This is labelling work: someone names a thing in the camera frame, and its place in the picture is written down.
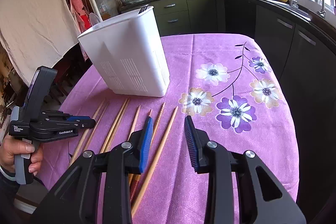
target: bracelet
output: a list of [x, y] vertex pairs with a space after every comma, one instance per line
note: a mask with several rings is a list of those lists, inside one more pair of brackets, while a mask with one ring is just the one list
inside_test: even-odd
[[2, 169], [1, 165], [0, 165], [0, 172], [6, 179], [11, 180], [11, 181], [16, 181], [15, 177], [11, 177], [6, 174], [6, 172]]

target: fingernail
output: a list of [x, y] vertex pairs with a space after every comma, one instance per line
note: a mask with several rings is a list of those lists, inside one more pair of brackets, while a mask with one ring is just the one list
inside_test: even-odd
[[26, 145], [26, 151], [28, 153], [33, 153], [35, 151], [34, 145]]

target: purple tablecloth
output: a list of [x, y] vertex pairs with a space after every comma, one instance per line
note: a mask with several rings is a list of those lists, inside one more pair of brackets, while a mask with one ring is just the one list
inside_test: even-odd
[[[293, 199], [299, 182], [299, 155], [293, 120], [279, 83], [253, 39], [238, 34], [195, 34], [162, 37], [170, 85], [163, 98], [129, 96], [131, 99], [112, 147], [126, 140], [138, 105], [136, 130], [153, 109], [156, 118], [166, 102], [149, 162], [170, 116], [179, 106], [164, 150], [133, 223], [203, 223], [208, 176], [191, 167], [184, 137], [184, 118], [193, 116], [197, 128], [228, 150], [253, 150], [278, 177]], [[109, 90], [92, 66], [61, 106], [73, 115], [92, 116], [104, 98], [110, 101], [90, 149], [98, 153], [125, 95]], [[69, 164], [80, 136], [44, 144], [39, 177], [50, 189]], [[235, 216], [238, 221], [237, 193]]]

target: white curtain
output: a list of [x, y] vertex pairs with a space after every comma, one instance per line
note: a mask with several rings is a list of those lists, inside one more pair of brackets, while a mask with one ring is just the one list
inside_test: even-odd
[[79, 34], [65, 0], [0, 0], [0, 41], [27, 85], [39, 66], [53, 67]]

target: purple flower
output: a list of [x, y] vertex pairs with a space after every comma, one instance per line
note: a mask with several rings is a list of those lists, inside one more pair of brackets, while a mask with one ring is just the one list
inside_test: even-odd
[[220, 110], [216, 119], [221, 122], [222, 128], [233, 127], [236, 133], [250, 131], [250, 122], [257, 119], [254, 114], [255, 107], [250, 106], [246, 98], [241, 98], [238, 95], [234, 95], [230, 100], [223, 97], [222, 101], [217, 103], [216, 106]]
[[252, 60], [249, 60], [249, 66], [254, 68], [255, 72], [260, 72], [262, 74], [266, 71], [272, 72], [270, 65], [266, 62], [266, 60], [259, 56], [252, 57]]

